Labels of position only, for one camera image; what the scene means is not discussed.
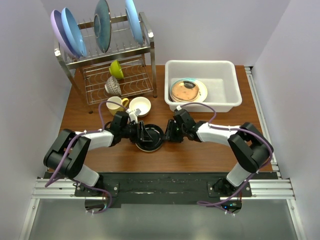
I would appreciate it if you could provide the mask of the black glossy plate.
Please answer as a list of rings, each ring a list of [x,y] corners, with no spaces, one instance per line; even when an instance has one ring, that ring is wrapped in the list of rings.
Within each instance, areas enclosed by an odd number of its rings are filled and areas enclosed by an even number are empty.
[[[162,139],[162,137],[164,136],[164,132],[163,130],[155,125],[155,124],[144,124],[145,128],[147,130],[147,132],[149,133],[149,135],[154,135],[156,137],[154,142],[146,142],[146,143],[142,143],[139,142],[139,139],[137,137],[137,141],[135,144],[139,144],[139,145],[146,145],[146,146],[162,146],[164,143],[164,140]]]

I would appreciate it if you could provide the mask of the light blue bottom plate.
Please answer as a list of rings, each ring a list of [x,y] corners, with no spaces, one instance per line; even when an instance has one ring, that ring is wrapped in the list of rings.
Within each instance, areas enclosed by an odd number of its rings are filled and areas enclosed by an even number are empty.
[[[208,89],[197,79],[181,78],[171,85],[169,95],[174,102],[204,102],[208,96]]]

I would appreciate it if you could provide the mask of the white plastic bin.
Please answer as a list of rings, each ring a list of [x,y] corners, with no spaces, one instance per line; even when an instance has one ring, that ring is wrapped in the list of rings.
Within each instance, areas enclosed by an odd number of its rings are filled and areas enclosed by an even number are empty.
[[[235,65],[228,60],[169,60],[165,64],[164,100],[174,111],[180,102],[170,97],[172,84],[181,79],[202,82],[207,94],[202,102],[218,113],[227,113],[242,104]]]

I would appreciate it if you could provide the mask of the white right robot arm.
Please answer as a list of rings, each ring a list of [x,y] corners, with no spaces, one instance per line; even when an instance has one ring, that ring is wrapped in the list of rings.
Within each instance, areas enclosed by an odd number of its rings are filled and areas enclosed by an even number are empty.
[[[213,184],[215,192],[233,197],[264,165],[271,161],[274,149],[250,122],[240,126],[196,122],[185,109],[176,110],[167,123],[163,139],[181,143],[184,138],[199,143],[215,143],[230,147],[237,163],[226,177]]]

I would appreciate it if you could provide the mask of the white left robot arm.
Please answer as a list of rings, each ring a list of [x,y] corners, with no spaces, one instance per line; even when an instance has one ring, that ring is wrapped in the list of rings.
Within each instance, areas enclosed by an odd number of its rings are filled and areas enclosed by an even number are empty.
[[[44,157],[44,165],[54,169],[46,187],[62,175],[86,186],[92,196],[99,196],[104,184],[99,181],[100,175],[87,167],[84,162],[87,152],[98,148],[113,147],[122,139],[129,139],[143,150],[149,150],[161,136],[154,132],[152,126],[138,121],[134,113],[118,111],[109,127],[80,133],[69,129],[63,130]]]

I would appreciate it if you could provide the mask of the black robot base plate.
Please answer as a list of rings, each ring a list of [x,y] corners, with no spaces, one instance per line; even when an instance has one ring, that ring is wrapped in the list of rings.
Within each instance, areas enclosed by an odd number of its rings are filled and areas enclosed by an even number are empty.
[[[123,204],[194,205],[218,202],[236,190],[225,172],[103,172],[98,185],[112,195],[112,207]]]

